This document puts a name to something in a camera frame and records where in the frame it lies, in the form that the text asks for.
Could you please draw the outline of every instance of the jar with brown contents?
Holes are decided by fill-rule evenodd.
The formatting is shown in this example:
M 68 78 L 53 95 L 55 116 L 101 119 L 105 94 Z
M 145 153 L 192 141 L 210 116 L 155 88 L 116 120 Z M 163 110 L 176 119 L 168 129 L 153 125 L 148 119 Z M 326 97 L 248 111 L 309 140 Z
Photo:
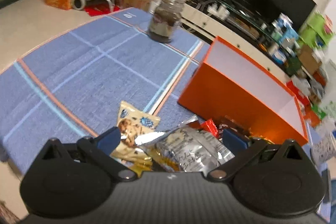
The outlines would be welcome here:
M 183 7 L 183 0 L 162 0 L 149 24 L 149 37 L 161 43 L 169 43 L 181 20 Z

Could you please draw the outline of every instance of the blue logo on package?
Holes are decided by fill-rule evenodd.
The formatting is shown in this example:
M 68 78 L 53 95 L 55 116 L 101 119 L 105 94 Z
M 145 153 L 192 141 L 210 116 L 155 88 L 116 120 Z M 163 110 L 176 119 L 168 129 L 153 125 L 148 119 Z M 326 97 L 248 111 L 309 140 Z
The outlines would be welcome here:
M 121 114 L 120 114 L 120 118 L 125 118 L 128 115 L 127 110 L 123 109 Z
M 149 127 L 149 128 L 152 128 L 154 126 L 154 123 L 152 122 L 151 119 L 149 118 L 145 118 L 145 117 L 142 117 L 140 119 L 140 123 L 145 126 L 145 127 Z

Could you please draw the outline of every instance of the beige floor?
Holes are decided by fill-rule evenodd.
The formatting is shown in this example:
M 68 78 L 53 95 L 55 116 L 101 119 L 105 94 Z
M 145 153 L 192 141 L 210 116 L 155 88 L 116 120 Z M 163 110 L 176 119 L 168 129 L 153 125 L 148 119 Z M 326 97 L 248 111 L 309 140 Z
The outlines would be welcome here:
M 0 72 L 32 48 L 90 20 L 85 12 L 60 10 L 41 0 L 20 0 L 1 9 Z M 336 159 L 328 165 L 336 178 Z M 21 178 L 12 164 L 0 163 L 0 200 L 19 218 L 27 214 L 19 194 Z

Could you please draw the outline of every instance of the open box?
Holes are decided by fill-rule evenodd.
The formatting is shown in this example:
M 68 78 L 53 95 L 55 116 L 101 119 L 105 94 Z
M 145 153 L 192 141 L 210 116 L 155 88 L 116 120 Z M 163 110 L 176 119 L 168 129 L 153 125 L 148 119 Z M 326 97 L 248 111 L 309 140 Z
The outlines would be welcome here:
M 249 56 L 216 37 L 179 104 L 204 119 L 227 116 L 251 135 L 308 142 L 295 94 Z

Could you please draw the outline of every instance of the wheel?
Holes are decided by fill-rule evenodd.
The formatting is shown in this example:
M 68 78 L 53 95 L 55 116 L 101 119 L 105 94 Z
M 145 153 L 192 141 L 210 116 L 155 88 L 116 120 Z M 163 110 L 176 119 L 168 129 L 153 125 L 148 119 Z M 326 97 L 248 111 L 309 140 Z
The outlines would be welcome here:
M 71 0 L 72 8 L 75 10 L 83 10 L 86 5 L 86 0 Z

